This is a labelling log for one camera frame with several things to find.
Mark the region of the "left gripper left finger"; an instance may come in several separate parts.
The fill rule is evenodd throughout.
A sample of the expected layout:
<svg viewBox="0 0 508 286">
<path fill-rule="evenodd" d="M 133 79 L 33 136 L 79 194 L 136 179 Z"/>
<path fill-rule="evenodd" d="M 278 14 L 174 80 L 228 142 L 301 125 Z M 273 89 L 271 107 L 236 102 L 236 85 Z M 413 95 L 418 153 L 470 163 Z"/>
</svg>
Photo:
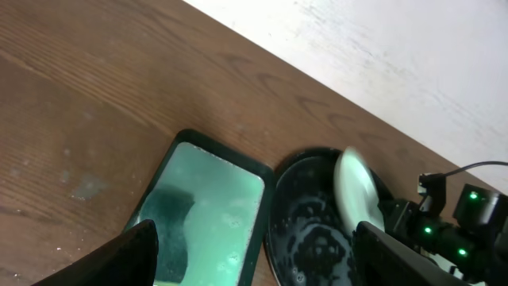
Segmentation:
<svg viewBox="0 0 508 286">
<path fill-rule="evenodd" d="M 34 286 L 152 286 L 159 242 L 146 219 Z"/>
</svg>

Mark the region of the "mint green plate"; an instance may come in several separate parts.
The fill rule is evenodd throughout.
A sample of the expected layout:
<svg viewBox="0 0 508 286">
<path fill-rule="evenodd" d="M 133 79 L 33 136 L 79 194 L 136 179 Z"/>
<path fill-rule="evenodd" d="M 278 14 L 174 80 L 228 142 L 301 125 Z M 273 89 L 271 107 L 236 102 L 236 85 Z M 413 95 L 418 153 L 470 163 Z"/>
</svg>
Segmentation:
<svg viewBox="0 0 508 286">
<path fill-rule="evenodd" d="M 369 222 L 381 231 L 385 230 L 374 178 L 363 157 L 353 147 L 346 148 L 335 163 L 333 194 L 347 234 L 353 235 L 360 222 Z"/>
</svg>

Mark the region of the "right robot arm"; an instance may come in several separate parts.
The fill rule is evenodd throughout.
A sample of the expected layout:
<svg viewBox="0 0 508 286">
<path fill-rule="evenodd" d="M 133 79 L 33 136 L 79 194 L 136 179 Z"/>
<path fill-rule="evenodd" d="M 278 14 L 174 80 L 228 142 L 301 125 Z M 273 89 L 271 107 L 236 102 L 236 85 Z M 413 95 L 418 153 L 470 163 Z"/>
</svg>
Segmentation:
<svg viewBox="0 0 508 286">
<path fill-rule="evenodd" d="M 422 201 L 382 199 L 384 231 L 403 245 L 450 261 L 465 282 L 507 284 L 507 196 L 466 184 L 453 218 L 441 218 L 444 180 L 420 183 Z"/>
</svg>

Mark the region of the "dark green scrub sponge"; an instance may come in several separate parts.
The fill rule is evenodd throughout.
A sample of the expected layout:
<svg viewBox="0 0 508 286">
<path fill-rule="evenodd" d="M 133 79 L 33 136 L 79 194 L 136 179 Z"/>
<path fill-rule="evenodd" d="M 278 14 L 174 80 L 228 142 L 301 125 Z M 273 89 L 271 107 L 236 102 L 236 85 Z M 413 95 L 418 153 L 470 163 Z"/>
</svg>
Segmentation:
<svg viewBox="0 0 508 286">
<path fill-rule="evenodd" d="M 188 246 L 184 234 L 186 217 L 194 196 L 176 188 L 151 191 L 140 209 L 139 219 L 156 225 L 158 254 L 154 285 L 179 285 L 188 267 Z"/>
</svg>

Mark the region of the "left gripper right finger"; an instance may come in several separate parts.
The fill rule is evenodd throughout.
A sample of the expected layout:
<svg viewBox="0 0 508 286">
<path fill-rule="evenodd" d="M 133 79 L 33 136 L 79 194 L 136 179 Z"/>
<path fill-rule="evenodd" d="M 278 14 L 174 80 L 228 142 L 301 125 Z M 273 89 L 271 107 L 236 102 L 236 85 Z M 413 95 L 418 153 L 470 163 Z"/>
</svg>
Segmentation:
<svg viewBox="0 0 508 286">
<path fill-rule="evenodd" d="M 360 285 L 467 285 L 369 222 L 358 224 L 352 251 Z"/>
</svg>

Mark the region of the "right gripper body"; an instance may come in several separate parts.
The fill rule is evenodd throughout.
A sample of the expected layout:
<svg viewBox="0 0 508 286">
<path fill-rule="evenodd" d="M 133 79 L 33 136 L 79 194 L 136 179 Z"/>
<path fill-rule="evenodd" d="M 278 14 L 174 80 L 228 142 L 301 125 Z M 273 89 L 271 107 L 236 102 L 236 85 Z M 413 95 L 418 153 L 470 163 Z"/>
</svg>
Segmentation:
<svg viewBox="0 0 508 286">
<path fill-rule="evenodd" d="M 378 207 L 387 234 L 405 246 L 421 246 L 417 230 L 424 216 L 417 203 L 405 199 L 381 200 Z"/>
</svg>

